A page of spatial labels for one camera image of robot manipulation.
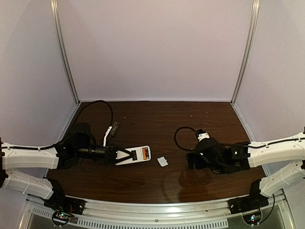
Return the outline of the white remote control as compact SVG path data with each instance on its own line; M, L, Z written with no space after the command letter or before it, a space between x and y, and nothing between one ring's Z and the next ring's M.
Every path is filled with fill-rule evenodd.
M142 155L142 148L149 148L149 146L138 146L138 147L131 147L131 148L128 148L131 152L133 152L132 155L130 156L133 156L133 162L131 164L135 164L135 163L141 163L141 162L146 162L146 161L150 161L150 160L144 160L143 159L143 155ZM128 154L126 153L123 153L123 152L119 152L117 154L117 159L118 158L122 158L122 157L125 157L125 156L129 156Z

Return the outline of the white battery cover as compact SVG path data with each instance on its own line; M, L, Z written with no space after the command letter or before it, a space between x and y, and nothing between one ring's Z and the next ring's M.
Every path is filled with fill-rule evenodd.
M157 158L157 161L158 161L158 163L159 163L159 165L160 165L161 167L165 167L165 166L169 165L168 162L167 162L167 160L166 160L166 158L163 157L163 156Z

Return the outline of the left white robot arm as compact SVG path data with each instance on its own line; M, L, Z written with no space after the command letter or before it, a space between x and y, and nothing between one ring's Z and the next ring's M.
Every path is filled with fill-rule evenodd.
M80 159L102 160L105 164L124 165L138 161L142 147L123 148L103 142L100 146L87 123L75 124L67 136L51 146L0 145L0 187L13 189L48 201L65 199L56 180L33 177L18 168L65 170L78 165Z

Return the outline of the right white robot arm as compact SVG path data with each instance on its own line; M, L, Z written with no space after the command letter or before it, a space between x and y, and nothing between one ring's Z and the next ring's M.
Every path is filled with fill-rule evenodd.
M198 143L186 160L190 169L209 168L219 174L234 174L262 165L289 161L285 167L251 184L249 196L270 197L305 176L305 134L265 141L225 144L201 131Z

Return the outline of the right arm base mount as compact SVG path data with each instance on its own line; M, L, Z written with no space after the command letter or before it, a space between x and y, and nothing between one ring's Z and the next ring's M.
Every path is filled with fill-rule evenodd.
M269 205L268 197L261 194L252 194L228 200L232 215L242 213L243 221L250 226L257 226L262 221L262 207Z

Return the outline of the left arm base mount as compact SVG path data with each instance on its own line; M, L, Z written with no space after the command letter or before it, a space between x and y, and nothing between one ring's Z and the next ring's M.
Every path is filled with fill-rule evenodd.
M43 199L44 206L54 210L51 220L55 226L63 227L76 215L82 215L86 201L61 195L52 195Z

